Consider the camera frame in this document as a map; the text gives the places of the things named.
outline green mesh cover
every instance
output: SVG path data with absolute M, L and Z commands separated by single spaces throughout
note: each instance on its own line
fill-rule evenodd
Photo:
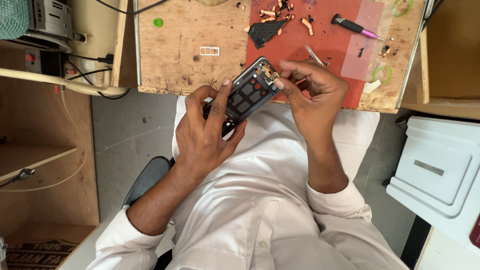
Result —
M 0 0 L 0 39 L 21 37 L 28 29 L 27 0 Z

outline screwdriver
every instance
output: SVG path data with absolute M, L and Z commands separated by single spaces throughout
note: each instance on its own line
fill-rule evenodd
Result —
M 351 21 L 349 21 L 345 18 L 341 18 L 338 13 L 335 14 L 335 16 L 333 16 L 332 24 L 333 25 L 340 25 L 341 27 L 346 28 L 346 29 L 348 29 L 350 31 L 353 31 L 355 33 L 363 34 L 363 35 L 366 35 L 367 37 L 372 37 L 372 38 L 375 38 L 375 39 L 386 42 L 385 39 L 377 36 L 377 34 L 375 34 L 374 32 L 370 32 L 367 29 L 363 29 L 362 26 L 360 26 L 360 25 L 358 25 L 354 22 L 351 22 Z

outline white shirt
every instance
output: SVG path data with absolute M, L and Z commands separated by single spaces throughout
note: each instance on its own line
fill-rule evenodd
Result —
M 175 128 L 185 113 L 177 103 Z M 352 180 L 378 113 L 342 110 L 333 137 Z M 173 136 L 174 157 L 178 147 Z M 350 181 L 335 194 L 307 183 L 308 160 L 289 106 L 265 104 L 249 118 L 235 153 L 181 203 L 172 221 L 168 270 L 377 270 L 407 267 L 371 223 L 372 212 Z M 87 269 L 151 269 L 165 233 L 148 236 L 124 207 L 96 243 Z

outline shirt sleeve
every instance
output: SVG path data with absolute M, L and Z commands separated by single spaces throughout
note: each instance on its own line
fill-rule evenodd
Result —
M 307 185 L 320 239 L 337 249 L 358 270 L 408 270 L 372 224 L 372 210 L 353 182 L 334 194 Z
M 125 206 L 96 242 L 96 258 L 86 270 L 149 270 L 156 261 L 156 247 L 168 228 L 160 235 L 139 232 L 127 218 Z

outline fingernail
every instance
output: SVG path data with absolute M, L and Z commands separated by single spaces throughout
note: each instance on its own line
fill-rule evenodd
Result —
M 280 90 L 283 90 L 283 88 L 285 87 L 285 86 L 283 85 L 283 82 L 280 81 L 279 79 L 275 79 L 275 81 L 273 81 L 273 84 L 274 84 L 276 87 L 278 87 L 278 89 L 280 89 Z

